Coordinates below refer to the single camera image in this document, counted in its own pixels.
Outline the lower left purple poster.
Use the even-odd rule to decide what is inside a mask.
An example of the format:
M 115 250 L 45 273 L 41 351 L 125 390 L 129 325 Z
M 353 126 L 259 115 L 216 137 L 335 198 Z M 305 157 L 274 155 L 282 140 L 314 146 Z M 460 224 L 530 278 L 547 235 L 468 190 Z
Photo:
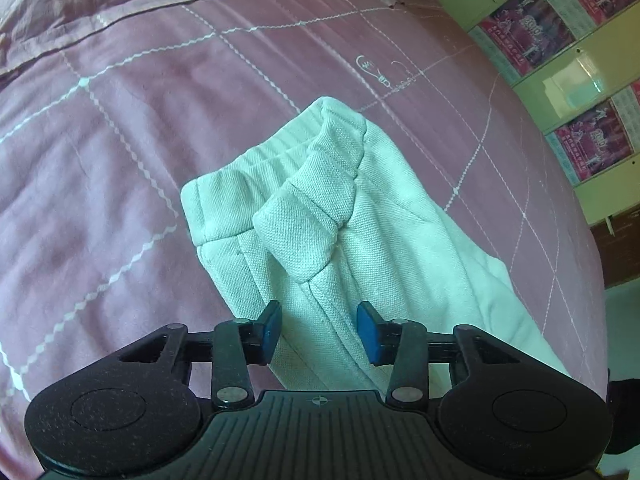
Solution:
M 469 34 L 511 86 L 575 40 L 548 0 L 506 0 Z

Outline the pink checked bedsheet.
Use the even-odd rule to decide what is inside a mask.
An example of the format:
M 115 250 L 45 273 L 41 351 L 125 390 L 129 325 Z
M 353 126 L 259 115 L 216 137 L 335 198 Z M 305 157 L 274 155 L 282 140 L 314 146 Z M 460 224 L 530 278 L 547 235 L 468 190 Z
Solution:
M 600 258 L 522 102 L 438 0 L 1 0 L 1 473 L 29 400 L 158 326 L 228 316 L 182 186 L 319 96 L 380 125 L 568 372 L 608 382 Z

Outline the cream wardrobe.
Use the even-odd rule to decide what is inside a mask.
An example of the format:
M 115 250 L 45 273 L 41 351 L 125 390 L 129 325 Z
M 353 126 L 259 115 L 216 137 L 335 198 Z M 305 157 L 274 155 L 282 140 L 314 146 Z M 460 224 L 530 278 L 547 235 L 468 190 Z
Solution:
M 440 0 L 469 32 L 506 0 Z M 639 80 L 639 0 L 574 42 L 511 88 L 546 136 Z M 597 224 L 639 203 L 639 152 L 574 186 Z

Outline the white pants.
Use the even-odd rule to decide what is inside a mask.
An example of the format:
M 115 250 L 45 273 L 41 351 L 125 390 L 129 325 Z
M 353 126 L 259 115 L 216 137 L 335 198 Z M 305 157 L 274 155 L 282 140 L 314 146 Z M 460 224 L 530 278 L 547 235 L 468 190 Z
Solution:
M 428 196 L 379 126 L 336 99 L 316 99 L 180 200 L 232 314 L 280 302 L 270 368 L 286 388 L 387 388 L 390 370 L 369 362 L 356 331 L 362 302 L 436 333 L 471 324 L 561 367 L 506 265 Z

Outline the lower right purple poster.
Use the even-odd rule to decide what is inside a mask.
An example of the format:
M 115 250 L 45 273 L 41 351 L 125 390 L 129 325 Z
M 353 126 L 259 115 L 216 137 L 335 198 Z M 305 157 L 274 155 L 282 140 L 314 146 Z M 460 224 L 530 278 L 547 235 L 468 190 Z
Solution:
M 640 84 L 636 80 L 546 135 L 573 186 L 638 153 Z

